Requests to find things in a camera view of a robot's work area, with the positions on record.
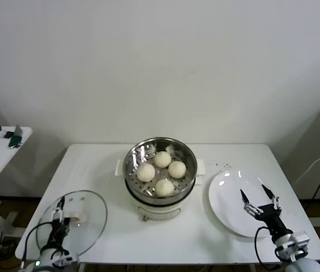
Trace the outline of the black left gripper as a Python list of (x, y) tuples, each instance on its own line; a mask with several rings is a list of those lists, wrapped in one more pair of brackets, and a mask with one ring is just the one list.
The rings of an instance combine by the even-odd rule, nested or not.
[(61, 247), (64, 238), (69, 232), (69, 224), (71, 219), (69, 217), (65, 217), (63, 219), (64, 204), (65, 198), (62, 197), (52, 211), (52, 230), (49, 235), (49, 245), (53, 247)]

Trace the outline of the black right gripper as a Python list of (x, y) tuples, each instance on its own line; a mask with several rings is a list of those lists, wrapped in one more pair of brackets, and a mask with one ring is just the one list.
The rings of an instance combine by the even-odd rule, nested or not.
[(257, 220), (264, 222), (270, 232), (272, 242), (274, 243), (279, 238), (293, 234), (293, 231), (288, 229), (285, 224), (282, 222), (280, 218), (281, 214), (281, 207), (279, 203), (279, 197), (277, 197), (267, 186), (264, 184), (262, 185), (262, 188), (268, 198), (271, 200), (272, 204), (263, 205), (258, 207), (255, 207), (252, 205), (244, 193), (244, 191), (241, 189), (241, 198), (244, 203), (244, 210), (251, 215), (252, 217), (257, 216)]

